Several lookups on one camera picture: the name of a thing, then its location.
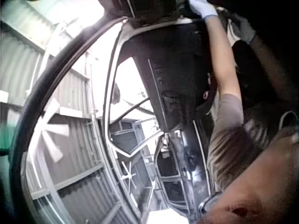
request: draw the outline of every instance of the hand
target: hand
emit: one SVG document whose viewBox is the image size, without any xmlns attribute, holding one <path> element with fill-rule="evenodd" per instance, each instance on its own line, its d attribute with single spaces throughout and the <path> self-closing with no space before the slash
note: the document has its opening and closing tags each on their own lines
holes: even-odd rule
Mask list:
<svg viewBox="0 0 299 224">
<path fill-rule="evenodd" d="M 239 30 L 240 30 L 241 40 L 245 41 L 249 45 L 252 38 L 255 36 L 256 32 L 251 27 L 251 25 L 247 19 L 245 19 L 244 17 L 241 17 L 237 14 L 235 14 L 235 17 L 240 22 Z"/>
<path fill-rule="evenodd" d="M 204 19 L 209 15 L 218 15 L 214 6 L 206 0 L 189 0 L 191 10 Z"/>
</svg>

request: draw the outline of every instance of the person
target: person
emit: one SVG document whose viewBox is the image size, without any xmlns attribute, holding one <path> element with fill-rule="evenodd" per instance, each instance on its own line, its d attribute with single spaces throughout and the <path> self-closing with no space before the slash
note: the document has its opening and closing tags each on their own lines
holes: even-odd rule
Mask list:
<svg viewBox="0 0 299 224">
<path fill-rule="evenodd" d="M 283 125 L 283 118 L 295 113 L 283 114 L 280 130 L 273 138 L 264 140 L 263 130 L 248 132 L 248 126 L 255 126 L 254 120 L 244 123 L 234 54 L 217 12 L 206 0 L 189 0 L 189 3 L 206 23 L 220 96 L 208 167 L 223 193 L 198 223 L 283 222 L 298 195 L 298 129 Z M 296 92 L 286 91 L 292 84 L 282 66 L 263 46 L 248 22 L 239 19 L 241 38 L 252 46 L 278 98 L 290 104 L 296 102 Z"/>
</svg>

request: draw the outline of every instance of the white glove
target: white glove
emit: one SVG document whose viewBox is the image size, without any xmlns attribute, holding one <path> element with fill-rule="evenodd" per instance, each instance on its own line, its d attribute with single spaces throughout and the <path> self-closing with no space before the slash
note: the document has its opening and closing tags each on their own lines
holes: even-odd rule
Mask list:
<svg viewBox="0 0 299 224">
<path fill-rule="evenodd" d="M 247 19 L 237 14 L 235 14 L 235 16 L 240 21 L 241 40 L 245 41 L 249 45 L 252 38 L 255 36 L 256 31 L 251 27 Z"/>
<path fill-rule="evenodd" d="M 214 6 L 206 0 L 189 0 L 191 10 L 204 19 L 209 15 L 218 15 Z"/>
</svg>

